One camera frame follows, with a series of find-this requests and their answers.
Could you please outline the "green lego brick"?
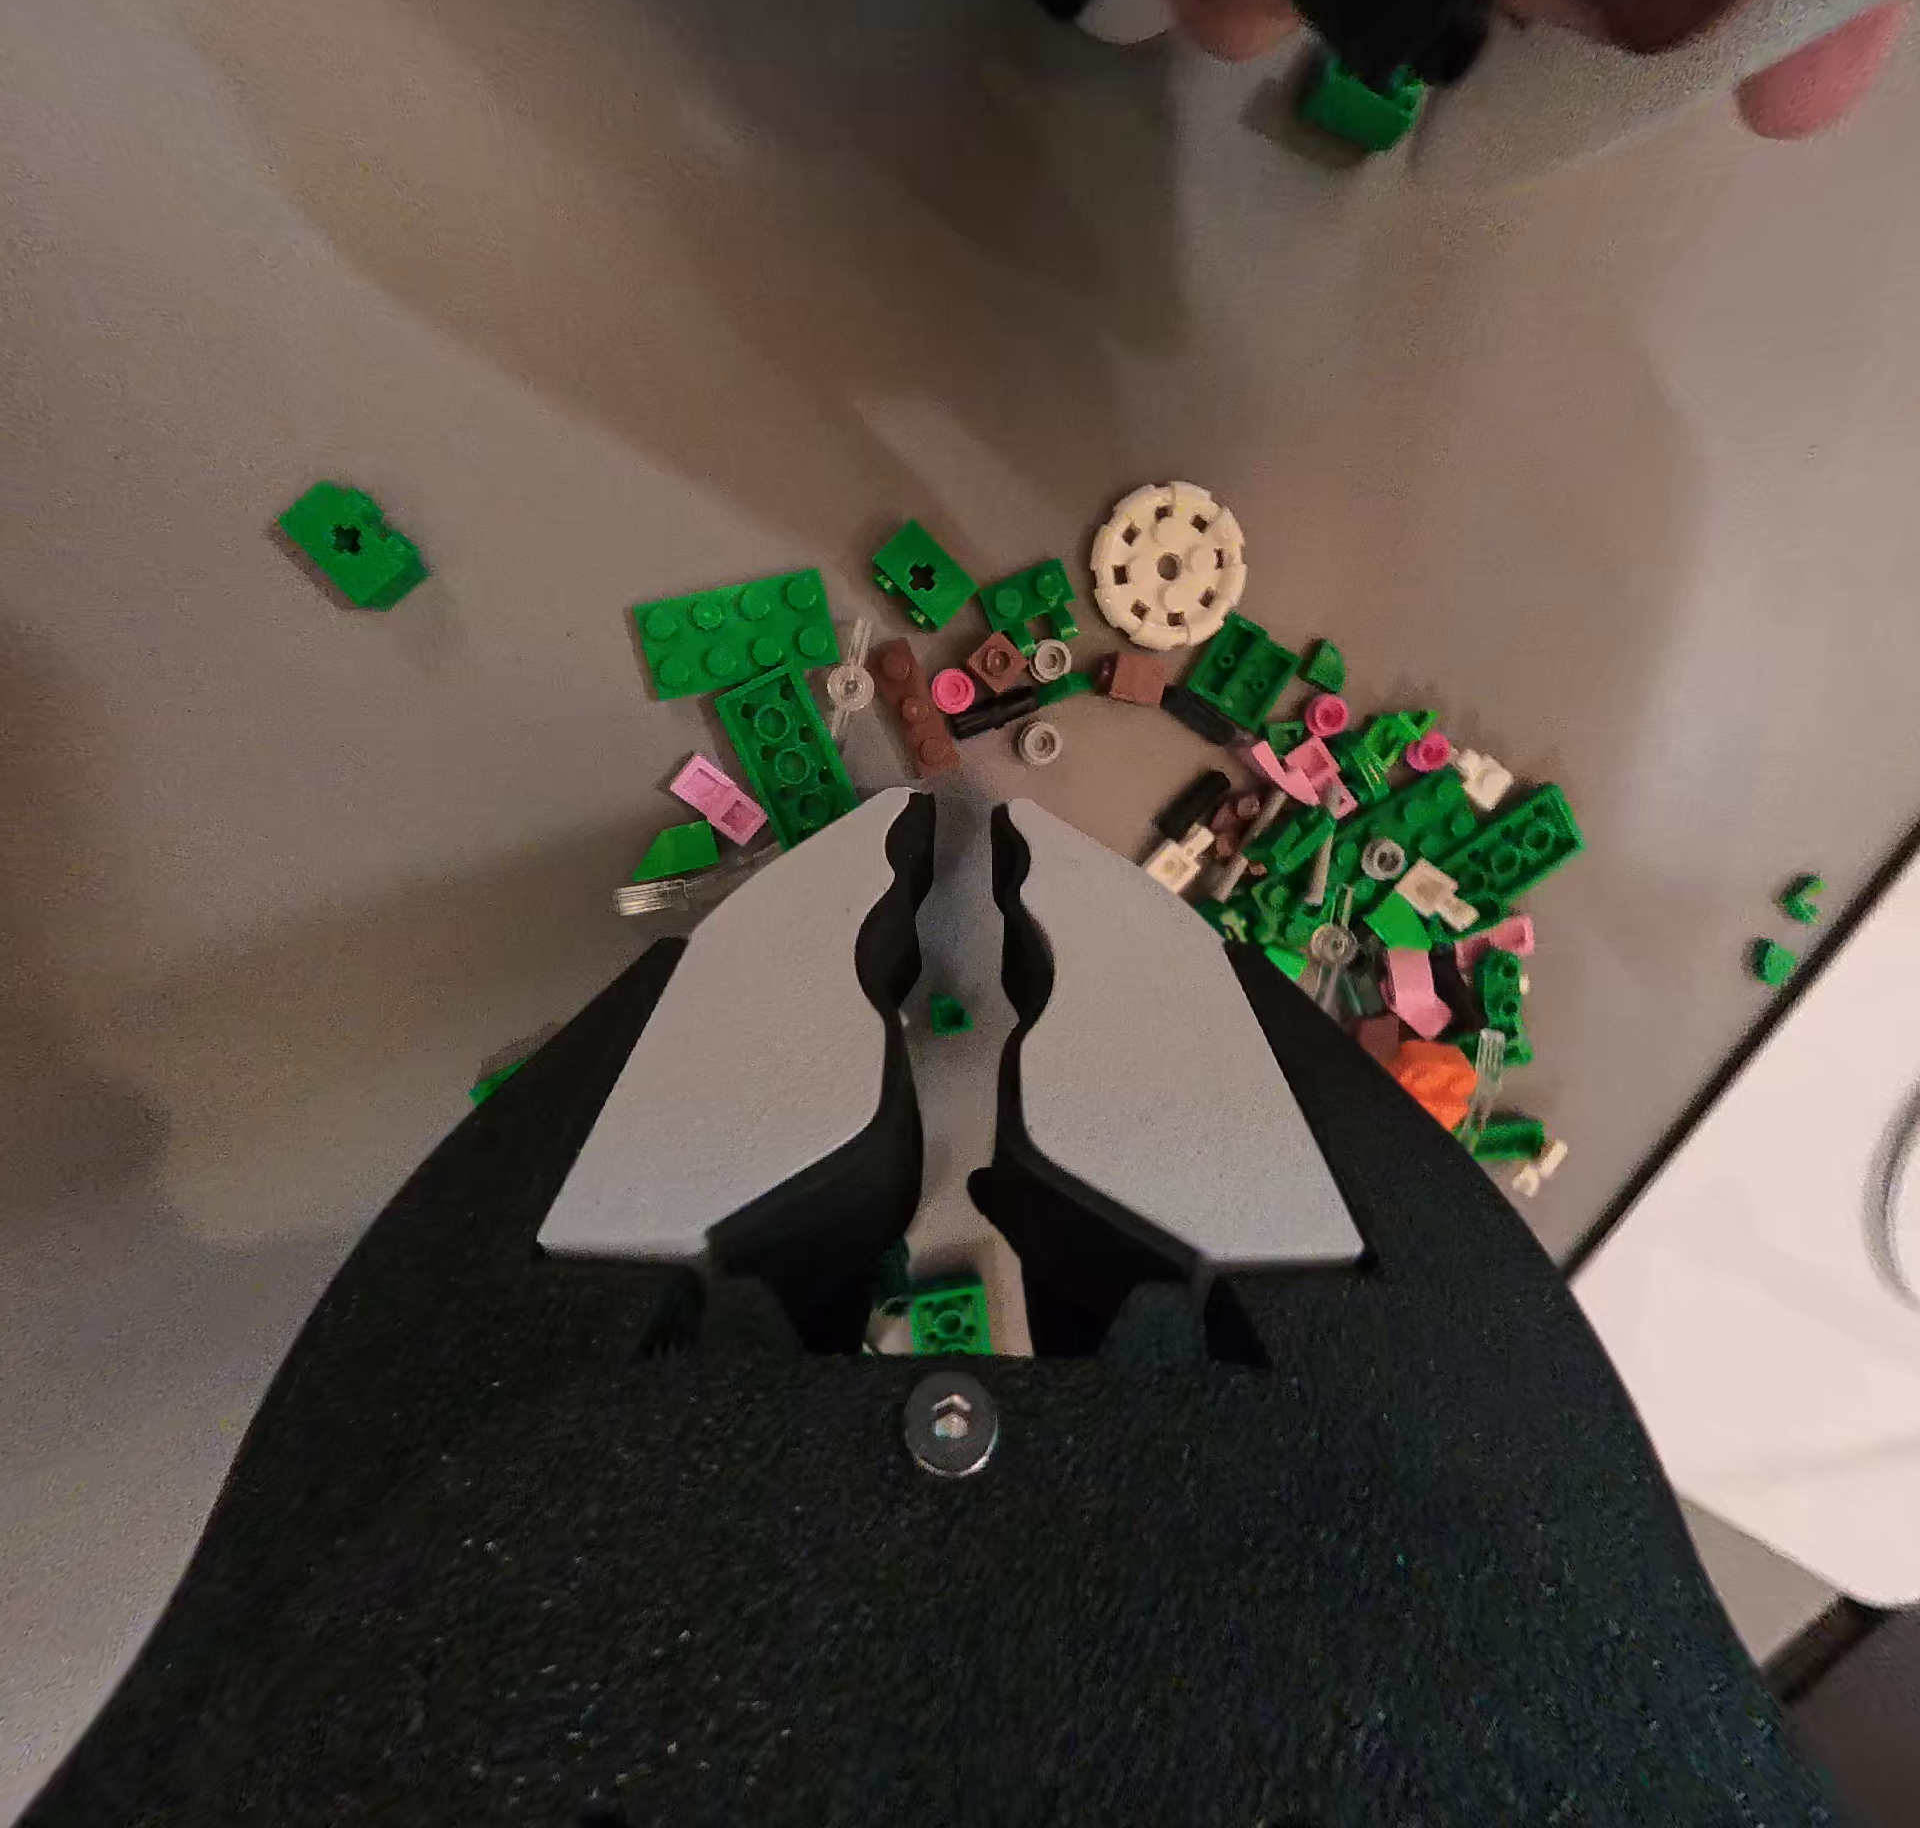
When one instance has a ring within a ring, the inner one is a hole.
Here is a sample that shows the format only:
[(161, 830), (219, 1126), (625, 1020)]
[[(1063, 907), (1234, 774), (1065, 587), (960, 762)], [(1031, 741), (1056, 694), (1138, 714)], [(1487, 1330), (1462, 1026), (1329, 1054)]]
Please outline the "green lego brick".
[(1382, 87), (1370, 83), (1337, 55), (1321, 49), (1295, 102), (1312, 129), (1361, 156), (1396, 149), (1421, 121), (1426, 82), (1397, 66)]

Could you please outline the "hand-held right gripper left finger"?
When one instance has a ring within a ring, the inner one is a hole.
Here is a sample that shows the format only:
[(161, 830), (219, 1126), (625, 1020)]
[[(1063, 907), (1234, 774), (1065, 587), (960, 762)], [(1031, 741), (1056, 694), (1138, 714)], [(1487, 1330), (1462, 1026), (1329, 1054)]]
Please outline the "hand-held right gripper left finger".
[(564, 1265), (763, 1285), (812, 1353), (863, 1353), (923, 1194), (903, 1009), (936, 798), (887, 789), (681, 942), (542, 1229)]

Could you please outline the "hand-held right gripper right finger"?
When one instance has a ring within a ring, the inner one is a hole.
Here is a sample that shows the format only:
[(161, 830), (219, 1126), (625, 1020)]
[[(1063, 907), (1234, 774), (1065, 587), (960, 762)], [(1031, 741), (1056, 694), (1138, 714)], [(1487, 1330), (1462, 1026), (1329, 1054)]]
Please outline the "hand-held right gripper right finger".
[(1361, 1231), (1225, 942), (1033, 801), (991, 816), (994, 1155), (975, 1207), (1020, 1264), (1037, 1355), (1095, 1355), (1139, 1285), (1208, 1316), (1242, 1271), (1347, 1269)]

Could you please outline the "pile of small lego pieces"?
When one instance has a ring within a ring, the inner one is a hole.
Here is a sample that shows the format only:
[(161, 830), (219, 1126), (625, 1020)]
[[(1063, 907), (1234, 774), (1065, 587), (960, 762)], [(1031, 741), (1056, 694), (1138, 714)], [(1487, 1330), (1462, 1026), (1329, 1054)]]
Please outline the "pile of small lego pieces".
[[(691, 757), (676, 793), (734, 842), (770, 830), (779, 847), (753, 857), (758, 871), (869, 801), (816, 695), (816, 669), (830, 669), (836, 710), (875, 695), (895, 714), (923, 780), (956, 760), (960, 736), (991, 724), (979, 712), (1014, 712), (1028, 733), (1041, 707), (1082, 683), (1065, 666), (1048, 673), (1041, 689), (1002, 689), (949, 710), (908, 641), (863, 653), (842, 645), (812, 566), (642, 603), (634, 620), (662, 698), (714, 695), (743, 780)], [(1295, 774), (1267, 780), (1295, 811), (1277, 836), (1251, 836), (1263, 864), (1252, 888), (1225, 901), (1185, 898), (1188, 871), (1206, 867), (1217, 842), (1214, 803), (1226, 798), (1226, 780), (1208, 780), (1188, 828), (1163, 830), (1163, 849), (1139, 867), (1225, 942), (1364, 1239), (1357, 1265), (1242, 1271), (1214, 1291), (1262, 1273), (1380, 1265), (1387, 1231), (1366, 1224), (1371, 1203), (1334, 1155), (1354, 1134), (1357, 1157), (1387, 1171), (1390, 1198), (1376, 1212), (1417, 1219), (1411, 1265), (1387, 1273), (1387, 1291), (1408, 1298), (1411, 1323), (1434, 1323), (1438, 1299), (1463, 1289), (1487, 1316), (1499, 1302), (1541, 1310), (1521, 1339), (1557, 1327), (1597, 1361), (1601, 1341), (1573, 1289), (1478, 1178), (1484, 1161), (1548, 1161), (1544, 1132), (1513, 1115), (1466, 1132), (1484, 1049), (1500, 1049), (1503, 1070), (1531, 1059), (1517, 898), (1577, 853), (1573, 809), (1557, 786), (1484, 798), (1452, 760), (1392, 786), (1404, 748), (1438, 744), (1438, 728), (1433, 714), (1397, 714), (1387, 744), (1374, 744), (1376, 731), (1371, 722), (1339, 736), (1334, 748), (1309, 737)], [(590, 1302), (590, 1289), (577, 1294), (564, 1273), (684, 1273), (564, 1265), (538, 1245), (681, 938), (656, 942), (608, 992), (608, 1008), (561, 1030), (553, 1054), (535, 1054), (534, 1079), (509, 1091), (503, 1111), (473, 1111), (348, 1256), (300, 1349), (427, 1376), (432, 1364), (460, 1365), (470, 1335)]]

